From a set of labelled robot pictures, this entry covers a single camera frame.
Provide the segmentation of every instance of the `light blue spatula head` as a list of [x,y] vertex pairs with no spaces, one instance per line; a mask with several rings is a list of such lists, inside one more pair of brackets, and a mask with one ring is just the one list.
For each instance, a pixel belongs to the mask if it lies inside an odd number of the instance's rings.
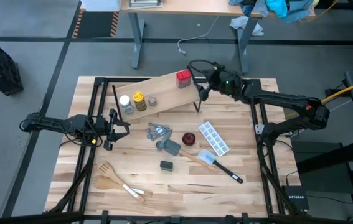
[[208,164],[213,164],[216,159],[215,155],[206,149],[201,150],[198,157]]

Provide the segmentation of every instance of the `metal table leg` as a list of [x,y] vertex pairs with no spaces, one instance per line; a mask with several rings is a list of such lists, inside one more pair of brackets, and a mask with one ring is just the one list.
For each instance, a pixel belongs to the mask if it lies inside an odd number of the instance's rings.
[[137,13],[129,13],[129,20],[131,21],[132,33],[134,38],[132,67],[134,69],[137,69],[139,65],[140,49],[142,46],[142,38],[145,24],[144,19],[139,20]]
[[248,41],[252,35],[253,29],[255,28],[258,19],[250,17],[248,19],[247,25],[245,29],[237,29],[238,36],[238,54],[240,56],[240,65],[241,71],[243,74],[248,73],[248,55],[246,47],[248,45]]

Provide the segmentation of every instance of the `wooden spatula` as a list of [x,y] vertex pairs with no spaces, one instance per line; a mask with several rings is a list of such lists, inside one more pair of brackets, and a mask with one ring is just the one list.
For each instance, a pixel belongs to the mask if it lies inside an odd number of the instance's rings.
[[133,191],[130,187],[128,187],[125,182],[123,182],[114,172],[113,167],[108,162],[102,162],[99,164],[99,172],[101,175],[110,178],[116,183],[122,185],[122,187],[128,191],[131,195],[133,195],[140,203],[144,203],[144,198],[138,195],[135,191]]
[[[120,189],[124,190],[121,184],[114,182],[108,177],[105,176],[97,176],[93,179],[93,186],[95,186],[97,189]],[[147,190],[139,190],[139,189],[134,189],[131,187],[131,189],[141,195],[151,197],[153,196],[153,193]]]

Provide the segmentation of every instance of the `black metal frame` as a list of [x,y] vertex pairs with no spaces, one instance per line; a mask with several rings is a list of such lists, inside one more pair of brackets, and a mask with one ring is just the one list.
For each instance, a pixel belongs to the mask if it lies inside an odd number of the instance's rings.
[[[101,98],[99,102],[99,108],[98,108],[98,115],[103,114],[103,109],[104,109],[104,104],[105,104],[105,97],[107,93],[107,88],[109,85],[109,82],[141,82],[145,81],[149,78],[104,78],[104,77],[97,77],[94,82],[93,86],[93,91],[92,91],[92,97],[90,100],[89,104],[89,109],[88,109],[88,115],[92,116],[93,114],[93,109],[95,107],[96,103],[96,97],[98,94],[98,89],[99,86],[102,86],[101,90]],[[206,80],[202,77],[197,78],[198,83],[205,83]],[[260,85],[260,80],[254,81],[256,82],[257,85]],[[118,104],[118,99],[116,96],[116,88],[113,85],[113,93],[114,97],[116,99],[116,106],[118,112],[120,112],[120,107]],[[199,103],[199,106],[194,103],[195,109],[197,112],[200,109],[201,102]],[[267,123],[267,116],[266,116],[266,109],[265,105],[261,104],[260,105],[260,112],[261,112],[261,118],[263,123]],[[253,130],[255,130],[255,125],[258,124],[258,117],[257,117],[257,109],[255,107],[255,104],[252,102],[251,103],[251,113],[252,113],[252,120],[253,120]],[[248,215],[246,213],[242,213],[242,217],[238,218],[238,221],[240,223],[350,223],[350,222],[345,222],[345,221],[340,221],[340,220],[329,220],[329,219],[323,219],[323,218],[312,218],[312,217],[307,217],[307,216],[302,216],[302,215],[285,215],[285,210],[284,210],[284,205],[283,202],[280,198],[281,188],[280,187],[275,187],[275,190],[277,192],[276,198],[277,198],[277,203],[278,203],[278,210],[280,214],[274,214],[273,213],[273,207],[271,204],[271,198],[270,198],[270,190],[269,190],[269,185],[268,181],[273,182],[273,186],[275,184],[278,185],[278,174],[277,174],[277,167],[276,167],[276,162],[275,162],[275,155],[273,152],[272,147],[268,147],[268,158],[270,160],[270,165],[271,165],[271,171],[269,168],[267,168],[267,165],[265,164],[265,157],[263,155],[263,146],[259,143],[258,140],[258,135],[255,134],[255,138],[257,141],[257,151],[258,151],[258,160],[260,164],[260,170],[261,170],[261,177],[262,177],[262,184],[263,184],[263,193],[265,195],[265,203],[266,203],[266,211],[268,213],[268,218],[248,218]],[[43,224],[43,223],[66,223],[66,222],[75,222],[75,221],[80,221],[80,223],[83,223],[84,220],[101,220],[102,224],[107,224],[111,222],[112,220],[129,220],[129,221],[153,221],[153,220],[158,220],[158,221],[164,221],[166,223],[181,223],[184,220],[194,220],[197,222],[219,222],[223,219],[223,217],[155,217],[155,216],[114,216],[114,215],[108,215],[108,211],[103,211],[102,215],[85,215],[85,207],[86,207],[86,202],[87,202],[87,197],[88,197],[88,188],[89,188],[89,183],[90,177],[92,174],[92,168],[93,168],[93,160],[95,157],[95,152],[96,152],[96,147],[91,147],[90,148],[90,153],[89,153],[89,158],[87,160],[87,163],[85,164],[85,167],[82,169],[83,166],[83,160],[85,156],[85,151],[86,147],[81,146],[80,147],[80,153],[78,155],[78,160],[77,160],[77,165],[75,168],[75,174],[74,174],[74,180],[73,180],[73,185],[70,187],[70,189],[67,191],[66,195],[63,197],[62,200],[57,204],[57,206],[53,209],[51,209],[48,212],[44,212],[43,214],[40,215],[28,215],[28,216],[23,216],[23,217],[6,217],[6,218],[0,218],[0,223],[17,223],[17,224]],[[77,212],[74,212],[74,205],[75,205],[75,196],[76,196],[76,189],[82,183],[82,179],[84,179],[84,185],[83,185],[83,190],[82,190],[82,196],[81,196],[81,201],[79,205],[79,209]],[[62,212],[65,205],[68,203],[67,207],[67,212]]]

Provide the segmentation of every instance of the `white cloth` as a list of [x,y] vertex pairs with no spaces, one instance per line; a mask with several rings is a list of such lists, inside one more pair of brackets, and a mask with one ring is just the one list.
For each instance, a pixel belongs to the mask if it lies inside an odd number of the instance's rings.
[[[239,18],[232,19],[232,21],[230,22],[230,26],[233,27],[234,29],[238,29],[238,28],[245,29],[247,22],[248,22],[247,16],[240,16]],[[257,23],[255,25],[255,28],[253,29],[252,36],[261,37],[265,35],[265,33],[262,31],[263,31],[262,26]]]

